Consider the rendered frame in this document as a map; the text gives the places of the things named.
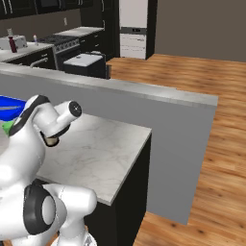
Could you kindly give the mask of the black island cabinet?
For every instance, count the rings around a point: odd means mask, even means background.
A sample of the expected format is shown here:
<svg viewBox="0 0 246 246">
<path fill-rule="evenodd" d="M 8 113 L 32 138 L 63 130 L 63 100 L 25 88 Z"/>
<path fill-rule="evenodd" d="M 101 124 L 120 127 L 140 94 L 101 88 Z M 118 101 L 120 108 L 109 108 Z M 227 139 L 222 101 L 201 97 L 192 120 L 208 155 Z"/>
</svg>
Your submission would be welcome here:
<svg viewBox="0 0 246 246">
<path fill-rule="evenodd" d="M 133 246 L 146 212 L 151 136 L 110 206 L 99 202 L 85 218 L 97 246 Z"/>
</svg>

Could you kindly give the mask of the brown cup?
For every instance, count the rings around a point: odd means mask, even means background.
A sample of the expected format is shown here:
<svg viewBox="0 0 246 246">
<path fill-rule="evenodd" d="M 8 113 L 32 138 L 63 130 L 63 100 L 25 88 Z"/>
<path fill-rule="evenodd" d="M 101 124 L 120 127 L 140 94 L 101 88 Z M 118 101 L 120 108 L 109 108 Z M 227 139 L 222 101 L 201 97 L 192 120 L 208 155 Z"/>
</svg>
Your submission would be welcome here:
<svg viewBox="0 0 246 246">
<path fill-rule="evenodd" d="M 48 147 L 55 147 L 59 144 L 60 140 L 57 137 L 45 137 L 44 142 Z"/>
</svg>

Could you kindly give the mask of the white built-in oven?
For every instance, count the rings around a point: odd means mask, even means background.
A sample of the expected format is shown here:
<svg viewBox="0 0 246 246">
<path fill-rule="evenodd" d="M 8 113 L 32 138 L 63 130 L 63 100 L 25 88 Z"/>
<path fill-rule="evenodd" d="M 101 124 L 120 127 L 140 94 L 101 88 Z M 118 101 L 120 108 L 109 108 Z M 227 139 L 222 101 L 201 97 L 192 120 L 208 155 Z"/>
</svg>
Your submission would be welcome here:
<svg viewBox="0 0 246 246">
<path fill-rule="evenodd" d="M 148 0 L 119 0 L 120 56 L 145 59 Z"/>
</svg>

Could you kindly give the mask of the black stove with oven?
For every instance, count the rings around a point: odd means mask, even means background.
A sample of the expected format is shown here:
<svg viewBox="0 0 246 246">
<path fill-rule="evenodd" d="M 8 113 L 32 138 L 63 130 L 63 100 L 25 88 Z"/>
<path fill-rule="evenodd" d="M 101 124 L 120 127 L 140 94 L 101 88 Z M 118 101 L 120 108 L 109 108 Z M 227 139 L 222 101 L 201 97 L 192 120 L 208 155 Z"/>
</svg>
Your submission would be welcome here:
<svg viewBox="0 0 246 246">
<path fill-rule="evenodd" d="M 54 45 L 54 54 L 56 55 L 59 70 L 63 70 L 63 63 L 81 53 L 80 42 L 77 37 L 51 35 L 39 38 L 39 43 Z"/>
</svg>

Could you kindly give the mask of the black tall cabinet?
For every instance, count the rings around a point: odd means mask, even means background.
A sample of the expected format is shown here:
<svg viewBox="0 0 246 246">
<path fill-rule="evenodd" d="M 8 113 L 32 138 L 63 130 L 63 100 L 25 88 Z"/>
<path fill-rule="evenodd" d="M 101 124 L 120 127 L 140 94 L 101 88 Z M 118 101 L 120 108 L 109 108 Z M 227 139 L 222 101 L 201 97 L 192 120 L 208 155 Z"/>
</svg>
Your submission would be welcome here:
<svg viewBox="0 0 246 246">
<path fill-rule="evenodd" d="M 155 52 L 158 0 L 148 0 L 146 57 Z M 119 0 L 93 0 L 93 6 L 80 8 L 84 27 L 102 28 L 100 52 L 107 60 L 120 56 Z"/>
</svg>

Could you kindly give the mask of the black base cabinets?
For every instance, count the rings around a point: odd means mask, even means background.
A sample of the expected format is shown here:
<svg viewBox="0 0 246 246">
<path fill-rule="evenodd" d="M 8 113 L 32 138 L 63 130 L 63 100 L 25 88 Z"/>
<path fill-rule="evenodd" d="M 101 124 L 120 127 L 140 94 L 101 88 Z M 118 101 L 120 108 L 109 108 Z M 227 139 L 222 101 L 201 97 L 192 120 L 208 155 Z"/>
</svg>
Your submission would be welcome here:
<svg viewBox="0 0 246 246">
<path fill-rule="evenodd" d="M 53 70 L 56 69 L 54 54 L 51 48 L 35 52 L 33 54 L 24 56 L 22 58 L 10 60 L 9 63 L 30 65 L 32 62 L 37 62 L 41 59 L 47 59 L 47 61 L 38 64 L 37 67 L 53 69 Z"/>
</svg>

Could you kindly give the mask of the blue bowl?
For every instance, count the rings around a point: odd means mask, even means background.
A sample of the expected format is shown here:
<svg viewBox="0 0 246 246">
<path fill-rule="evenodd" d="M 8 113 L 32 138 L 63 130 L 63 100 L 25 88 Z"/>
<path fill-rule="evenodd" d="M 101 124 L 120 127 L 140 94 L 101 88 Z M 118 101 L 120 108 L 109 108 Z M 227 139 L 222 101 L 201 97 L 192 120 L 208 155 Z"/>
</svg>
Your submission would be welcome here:
<svg viewBox="0 0 246 246">
<path fill-rule="evenodd" d="M 0 95 L 0 120 L 11 121 L 22 113 L 26 102 L 8 96 Z"/>
</svg>

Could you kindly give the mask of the green item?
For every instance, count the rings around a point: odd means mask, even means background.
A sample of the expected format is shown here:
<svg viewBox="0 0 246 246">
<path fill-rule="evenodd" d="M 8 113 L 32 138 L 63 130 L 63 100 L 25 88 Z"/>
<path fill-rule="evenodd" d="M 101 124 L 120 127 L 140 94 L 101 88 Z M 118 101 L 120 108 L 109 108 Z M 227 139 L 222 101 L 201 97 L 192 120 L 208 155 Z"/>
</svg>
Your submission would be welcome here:
<svg viewBox="0 0 246 246">
<path fill-rule="evenodd" d="M 15 119 L 11 120 L 11 121 L 5 121 L 3 124 L 2 124 L 2 129 L 3 131 L 5 132 L 5 134 L 7 136 L 10 136 L 14 133 L 15 131 Z"/>
</svg>

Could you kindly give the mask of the dark red bottle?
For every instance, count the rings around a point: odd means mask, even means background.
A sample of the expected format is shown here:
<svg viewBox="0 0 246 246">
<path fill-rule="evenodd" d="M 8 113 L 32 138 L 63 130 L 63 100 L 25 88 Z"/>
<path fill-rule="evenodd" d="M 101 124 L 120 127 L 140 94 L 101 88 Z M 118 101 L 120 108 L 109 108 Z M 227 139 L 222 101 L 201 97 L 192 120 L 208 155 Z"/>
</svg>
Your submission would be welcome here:
<svg viewBox="0 0 246 246">
<path fill-rule="evenodd" d="M 12 49 L 12 52 L 13 52 L 13 53 L 16 53 L 17 50 L 16 50 L 16 46 L 15 46 L 15 42 L 14 42 L 14 40 L 13 40 L 13 37 L 9 37 L 9 43 L 10 43 L 10 47 L 11 47 L 11 49 Z"/>
</svg>

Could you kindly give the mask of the black wall cabinets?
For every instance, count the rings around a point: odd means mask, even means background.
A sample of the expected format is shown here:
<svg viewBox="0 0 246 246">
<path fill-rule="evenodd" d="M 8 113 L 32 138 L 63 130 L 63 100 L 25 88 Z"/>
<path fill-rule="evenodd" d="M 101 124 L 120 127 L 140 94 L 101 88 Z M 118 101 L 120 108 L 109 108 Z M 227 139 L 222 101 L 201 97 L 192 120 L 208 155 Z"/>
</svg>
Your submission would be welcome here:
<svg viewBox="0 0 246 246">
<path fill-rule="evenodd" d="M 93 6 L 93 0 L 0 0 L 0 20 Z"/>
</svg>

